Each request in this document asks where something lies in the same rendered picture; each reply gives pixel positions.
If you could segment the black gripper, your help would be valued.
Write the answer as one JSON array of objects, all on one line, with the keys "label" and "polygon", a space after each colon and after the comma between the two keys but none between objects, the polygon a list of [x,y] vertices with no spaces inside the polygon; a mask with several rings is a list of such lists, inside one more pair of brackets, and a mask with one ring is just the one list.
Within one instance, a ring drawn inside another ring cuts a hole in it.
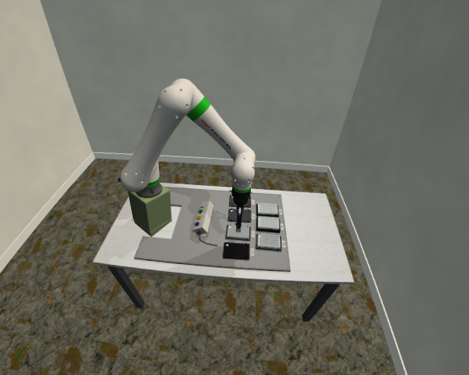
[{"label": "black gripper", "polygon": [[238,201],[236,199],[234,199],[234,203],[237,205],[236,208],[237,208],[237,223],[235,223],[236,225],[236,232],[241,232],[241,226],[242,226],[242,214],[243,214],[243,210],[244,210],[244,205],[246,205],[248,202],[248,199],[245,200],[245,201]]}]

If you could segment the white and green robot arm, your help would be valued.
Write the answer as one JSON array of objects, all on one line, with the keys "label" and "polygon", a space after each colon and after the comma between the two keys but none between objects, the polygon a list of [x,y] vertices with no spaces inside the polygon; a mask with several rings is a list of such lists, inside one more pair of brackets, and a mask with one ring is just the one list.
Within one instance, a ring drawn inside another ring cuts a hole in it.
[{"label": "white and green robot arm", "polygon": [[149,124],[118,181],[139,197],[159,195],[162,191],[159,155],[178,124],[187,116],[234,160],[232,190],[229,190],[233,198],[238,201],[249,199],[255,175],[254,151],[236,136],[190,80],[177,79],[173,84],[160,92]]}]

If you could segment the cream button panel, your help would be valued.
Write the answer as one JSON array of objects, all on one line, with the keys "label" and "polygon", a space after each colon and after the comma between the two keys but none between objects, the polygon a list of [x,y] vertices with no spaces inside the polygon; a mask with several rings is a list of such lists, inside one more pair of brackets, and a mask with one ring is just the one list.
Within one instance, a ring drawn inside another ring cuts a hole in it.
[{"label": "cream button panel", "polygon": [[[200,203],[199,210],[196,216],[197,219],[195,219],[195,224],[192,229],[194,231],[193,235],[199,236],[199,240],[204,243],[206,242],[201,240],[200,235],[203,237],[208,237],[209,228],[210,228],[211,220],[213,217],[213,210],[214,210],[214,207],[210,200]],[[206,244],[214,245],[210,243],[206,243]],[[214,245],[214,246],[217,246],[217,245]]]}]

